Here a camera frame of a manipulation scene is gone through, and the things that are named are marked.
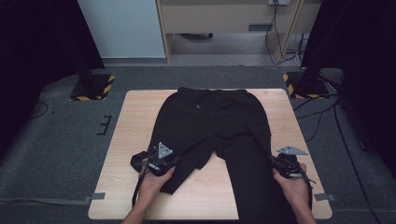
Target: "wooden table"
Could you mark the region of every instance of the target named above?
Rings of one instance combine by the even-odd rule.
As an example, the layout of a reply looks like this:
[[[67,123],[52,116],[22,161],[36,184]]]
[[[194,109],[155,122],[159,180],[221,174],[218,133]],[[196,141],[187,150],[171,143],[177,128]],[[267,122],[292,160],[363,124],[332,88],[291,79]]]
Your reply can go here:
[[[129,91],[111,140],[95,193],[105,193],[103,200],[92,200],[91,219],[124,219],[132,207],[138,173],[130,159],[147,150],[154,122],[164,100],[176,90]],[[272,150],[287,145],[308,151],[289,97],[281,89],[250,89],[261,102],[272,133]],[[307,164],[314,194],[323,193],[315,165],[310,156],[298,156]],[[317,219],[330,218],[328,201],[313,201]],[[230,177],[225,161],[215,153],[202,170],[195,170],[170,196],[160,193],[146,219],[238,219]]]

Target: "black curtain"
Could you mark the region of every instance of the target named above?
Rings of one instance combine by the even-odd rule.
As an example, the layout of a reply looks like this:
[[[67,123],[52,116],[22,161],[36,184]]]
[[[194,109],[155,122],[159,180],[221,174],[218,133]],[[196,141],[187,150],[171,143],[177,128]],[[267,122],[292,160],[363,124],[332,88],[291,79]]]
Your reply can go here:
[[[0,34],[3,159],[37,103],[41,89],[77,73],[62,38],[65,34],[88,69],[104,65],[77,0],[0,0]]]
[[[340,68],[339,90],[361,138],[396,175],[396,1],[323,0],[303,66]]]

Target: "white wall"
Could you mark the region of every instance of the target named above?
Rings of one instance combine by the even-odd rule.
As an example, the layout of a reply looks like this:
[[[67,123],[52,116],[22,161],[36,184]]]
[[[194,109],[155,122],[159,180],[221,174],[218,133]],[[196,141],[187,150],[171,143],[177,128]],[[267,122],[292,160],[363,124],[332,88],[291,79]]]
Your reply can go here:
[[[102,58],[165,58],[155,0],[78,0]]]

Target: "black pants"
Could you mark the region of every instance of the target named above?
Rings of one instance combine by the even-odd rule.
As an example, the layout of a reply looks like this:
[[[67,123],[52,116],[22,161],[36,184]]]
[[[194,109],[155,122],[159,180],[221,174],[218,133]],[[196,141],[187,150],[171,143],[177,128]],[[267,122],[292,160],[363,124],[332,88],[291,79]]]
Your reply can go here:
[[[270,127],[253,94],[179,88],[164,102],[148,148],[159,142],[181,156],[162,192],[174,193],[215,150],[226,161],[241,223],[296,222],[266,158],[271,155]]]

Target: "wire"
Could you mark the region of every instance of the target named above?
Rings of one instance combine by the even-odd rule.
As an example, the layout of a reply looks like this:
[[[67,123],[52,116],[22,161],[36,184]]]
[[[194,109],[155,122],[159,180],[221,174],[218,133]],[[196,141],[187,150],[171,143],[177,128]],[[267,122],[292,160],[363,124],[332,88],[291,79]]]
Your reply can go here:
[[[314,139],[315,136],[317,135],[318,129],[319,129],[319,124],[320,124],[320,120],[321,120],[322,115],[323,115],[326,111],[329,111],[330,109],[332,109],[333,107],[335,107],[335,106],[338,104],[338,102],[340,102],[340,101],[341,101],[341,98],[338,98],[337,101],[335,101],[335,103],[333,103],[330,107],[326,108],[325,110],[322,110],[322,111],[319,111],[319,112],[315,112],[315,113],[312,113],[312,114],[305,115],[305,116],[302,116],[302,117],[300,117],[300,118],[297,118],[297,119],[304,119],[304,118],[310,117],[310,116],[312,116],[312,115],[320,114],[319,119],[318,119],[317,129],[315,130],[314,134],[313,134],[308,140],[305,140],[306,143],[309,142],[309,141],[311,141],[312,139]]]
[[[315,96],[315,97],[310,98],[309,100],[303,102],[302,104],[298,105],[297,107],[295,107],[295,108],[293,109],[293,111],[298,110],[298,109],[301,108],[303,105],[306,105],[306,104],[308,104],[309,102],[311,102],[311,101],[313,101],[313,100],[316,100],[316,99],[318,99],[318,98],[321,98],[321,97],[324,97],[324,96],[336,96],[336,95],[339,95],[339,94],[322,94],[322,95]]]
[[[302,57],[301,57],[301,48],[303,47],[303,42],[304,42],[304,34],[301,34],[301,39],[298,45],[298,58],[300,59],[300,62],[303,61]]]
[[[39,115],[37,115],[37,116],[32,116],[32,117],[29,117],[29,119],[38,119],[38,118],[40,118],[41,116],[43,116],[43,115],[45,115],[46,113],[47,113],[47,111],[49,111],[49,105],[47,105],[46,103],[44,103],[44,102],[37,102],[37,104],[42,104],[42,105],[44,105],[45,107],[46,107],[46,110],[43,112],[43,113],[41,113],[41,114],[39,114]]]
[[[134,205],[136,204],[136,198],[137,198],[137,195],[139,193],[140,186],[142,185],[143,180],[144,180],[146,174],[148,174],[148,173],[149,173],[149,170],[148,170],[148,167],[146,165],[144,170],[143,170],[143,172],[142,172],[142,174],[139,176],[139,178],[137,180],[136,187],[134,188],[134,196],[132,197],[132,207],[134,207]]]
[[[343,85],[344,79],[345,79],[345,74],[344,71],[341,75],[341,83],[337,83],[335,81],[329,80],[327,77],[325,77],[322,73],[323,68],[321,68],[318,72],[319,78],[322,79],[324,82],[326,82],[333,90],[338,91],[338,89]]]
[[[277,29],[276,29],[276,13],[277,13],[277,6],[278,6],[278,2],[277,2],[277,0],[274,0],[274,17],[273,17],[272,20],[271,20],[271,24],[268,26],[267,33],[266,33],[265,38],[264,38],[265,47],[267,47],[267,50],[268,50],[268,52],[269,52],[270,59],[271,59],[271,63],[272,63],[272,64],[275,64],[275,65],[282,64],[282,63],[284,63],[284,62],[286,62],[286,61],[292,60],[292,59],[295,57],[295,56],[292,56],[292,57],[290,57],[290,58],[285,58],[285,57],[283,57],[283,55],[282,55],[282,47],[281,47],[281,44],[280,44],[279,33],[277,32]],[[271,56],[271,50],[269,49],[268,43],[267,43],[267,42],[268,42],[268,40],[267,40],[267,39],[268,39],[268,33],[271,31],[271,28],[273,27],[273,25],[274,25],[274,28],[275,28],[275,31],[276,31],[276,38],[277,38],[277,42],[278,42],[278,44],[279,44],[280,55],[281,55],[281,57],[282,57],[283,59],[285,59],[285,61],[280,62],[280,63],[274,62],[274,60],[273,60],[273,58],[272,58],[272,56]]]
[[[314,184],[317,184],[317,182],[315,182],[314,180],[311,180],[308,175],[306,174],[306,171],[303,170],[303,168],[301,168],[300,165],[296,165],[294,163],[292,163],[291,161],[288,161],[286,159],[283,158],[276,158],[277,160],[283,161],[285,163],[287,163],[289,166],[294,167],[296,169],[298,169],[298,171],[301,173],[301,175],[303,176],[303,179],[305,180],[305,182],[308,184],[309,181],[311,181]]]
[[[345,147],[345,149],[346,149],[346,153],[347,153],[347,155],[348,155],[348,157],[349,157],[349,160],[350,160],[350,162],[351,162],[351,164],[352,164],[353,171],[355,172],[355,175],[356,175],[356,177],[358,178],[358,182],[359,182],[359,185],[360,185],[360,187],[361,187],[361,192],[363,193],[364,200],[367,202],[367,205],[368,205],[368,207],[369,207],[369,209],[370,209],[370,212],[373,214],[373,216],[374,216],[376,222],[380,224],[381,221],[379,220],[378,216],[376,215],[376,213],[375,213],[375,211],[374,211],[374,209],[373,209],[373,207],[372,207],[372,205],[371,205],[371,203],[370,203],[370,201],[369,201],[369,198],[368,198],[368,196],[367,196],[366,190],[364,189],[364,186],[363,186],[363,184],[362,184],[362,182],[361,182],[361,177],[359,176],[358,169],[356,168],[355,162],[353,161],[352,156],[351,156],[351,154],[350,154],[349,147],[347,146],[346,139],[345,139],[344,134],[343,134],[343,132],[342,132],[342,130],[341,130],[341,127],[340,127],[340,122],[338,121],[336,107],[333,108],[333,112],[334,112],[334,117],[335,117],[335,123],[337,124],[337,128],[338,128],[338,132],[341,134],[341,138],[342,138],[342,140],[343,140],[344,147]]]
[[[90,205],[91,202],[75,201],[66,199],[40,199],[40,198],[15,198],[15,199],[0,199],[0,203],[41,203],[54,205]]]

